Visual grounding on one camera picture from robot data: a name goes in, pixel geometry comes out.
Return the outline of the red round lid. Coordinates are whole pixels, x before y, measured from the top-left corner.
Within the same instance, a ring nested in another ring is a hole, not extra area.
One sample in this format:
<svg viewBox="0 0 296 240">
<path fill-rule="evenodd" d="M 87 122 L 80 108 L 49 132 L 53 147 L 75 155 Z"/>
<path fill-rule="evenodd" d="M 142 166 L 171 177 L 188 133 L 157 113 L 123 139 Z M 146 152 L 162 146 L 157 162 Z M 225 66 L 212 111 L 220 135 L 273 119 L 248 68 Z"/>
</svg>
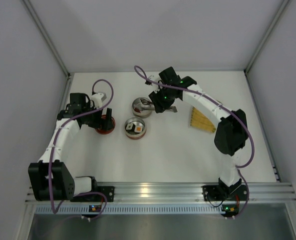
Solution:
<svg viewBox="0 0 296 240">
<path fill-rule="evenodd" d="M 102 119 L 102 125 L 100 128 L 96 128 L 96 132 L 101 134 L 101 135 L 107 135 L 113 132 L 115 129 L 115 119 L 113 117 L 109 117 L 106 119 L 106 115 L 101 116 Z"/>
</svg>

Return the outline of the metal serving tongs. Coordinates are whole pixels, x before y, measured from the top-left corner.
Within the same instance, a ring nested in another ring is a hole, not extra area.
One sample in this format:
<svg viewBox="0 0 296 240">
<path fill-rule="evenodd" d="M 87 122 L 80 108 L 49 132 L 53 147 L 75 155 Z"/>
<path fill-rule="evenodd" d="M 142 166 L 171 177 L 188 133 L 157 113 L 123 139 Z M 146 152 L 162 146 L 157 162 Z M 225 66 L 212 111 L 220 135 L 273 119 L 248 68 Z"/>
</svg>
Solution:
<svg viewBox="0 0 296 240">
<path fill-rule="evenodd" d="M 154 111 L 156 110 L 155 107 L 153 106 L 153 103 L 143 97 L 139 98 L 139 103 L 135 103 L 133 108 L 140 108 L 141 112 L 147 111 L 147 110 L 154 110 Z M 165 109 L 165 111 L 173 112 L 173 113 L 178 112 L 175 106 L 171 106 L 168 109 Z"/>
</svg>

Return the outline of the red food piece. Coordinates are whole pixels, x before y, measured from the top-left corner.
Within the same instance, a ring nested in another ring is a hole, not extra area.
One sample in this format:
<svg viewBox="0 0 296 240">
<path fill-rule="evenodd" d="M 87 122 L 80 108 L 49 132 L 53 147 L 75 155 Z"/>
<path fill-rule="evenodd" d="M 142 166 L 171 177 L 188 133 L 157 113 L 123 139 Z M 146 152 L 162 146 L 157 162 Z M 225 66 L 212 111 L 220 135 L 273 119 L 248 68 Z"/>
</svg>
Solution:
<svg viewBox="0 0 296 240">
<path fill-rule="evenodd" d="M 137 113 L 141 113 L 140 108 L 135 107 L 133 110 L 134 110 L 135 112 L 137 112 Z"/>
</svg>

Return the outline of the orange topped sushi roll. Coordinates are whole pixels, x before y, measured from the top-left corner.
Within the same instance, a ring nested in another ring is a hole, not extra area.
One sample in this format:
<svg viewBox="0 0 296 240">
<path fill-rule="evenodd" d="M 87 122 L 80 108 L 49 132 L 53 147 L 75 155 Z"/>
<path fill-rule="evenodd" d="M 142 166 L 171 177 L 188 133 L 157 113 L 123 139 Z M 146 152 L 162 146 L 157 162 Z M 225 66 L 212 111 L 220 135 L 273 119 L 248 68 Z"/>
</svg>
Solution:
<svg viewBox="0 0 296 240">
<path fill-rule="evenodd" d="M 142 126 L 139 126 L 139 125 L 137 125 L 136 127 L 135 127 L 135 129 L 134 129 L 134 132 L 136 133 L 136 134 L 139 134 L 139 133 L 141 133 L 141 132 L 143 132 L 143 127 Z"/>
</svg>

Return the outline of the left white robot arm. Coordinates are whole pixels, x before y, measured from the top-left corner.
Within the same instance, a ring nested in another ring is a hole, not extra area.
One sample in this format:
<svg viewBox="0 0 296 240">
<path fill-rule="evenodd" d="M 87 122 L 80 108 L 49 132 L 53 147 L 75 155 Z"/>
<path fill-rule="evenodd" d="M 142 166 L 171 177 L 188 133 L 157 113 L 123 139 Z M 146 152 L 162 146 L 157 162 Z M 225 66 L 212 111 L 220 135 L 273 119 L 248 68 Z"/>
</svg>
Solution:
<svg viewBox="0 0 296 240">
<path fill-rule="evenodd" d="M 106 99 L 103 92 L 70 94 L 70 102 L 57 115 L 56 128 L 48 147 L 40 159 L 28 167 L 28 175 L 37 201 L 91 202 L 100 198 L 89 192 L 101 192 L 93 176 L 73 176 L 65 161 L 74 138 L 83 125 L 94 130 L 111 131 L 114 127 L 112 110 L 107 109 L 102 117 L 102 106 Z"/>
</svg>

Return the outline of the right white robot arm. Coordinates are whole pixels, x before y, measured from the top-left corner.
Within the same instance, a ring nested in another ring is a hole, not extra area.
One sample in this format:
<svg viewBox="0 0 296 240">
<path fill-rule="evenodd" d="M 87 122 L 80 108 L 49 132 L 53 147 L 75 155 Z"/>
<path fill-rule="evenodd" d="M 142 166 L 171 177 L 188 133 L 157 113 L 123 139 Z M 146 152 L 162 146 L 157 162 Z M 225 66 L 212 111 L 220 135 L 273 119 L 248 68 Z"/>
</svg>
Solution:
<svg viewBox="0 0 296 240">
<path fill-rule="evenodd" d="M 157 113 L 169 110 L 176 99 L 191 105 L 201 112 L 214 125 L 213 138 L 220 175 L 218 183 L 210 188 L 207 199 L 210 201 L 233 198 L 242 188 L 238 170 L 242 167 L 242 150 L 251 141 L 243 110 L 232 110 L 213 99 L 190 76 L 180 77 L 172 67 L 158 75 L 145 76 L 146 84 L 152 85 L 149 98 Z"/>
</svg>

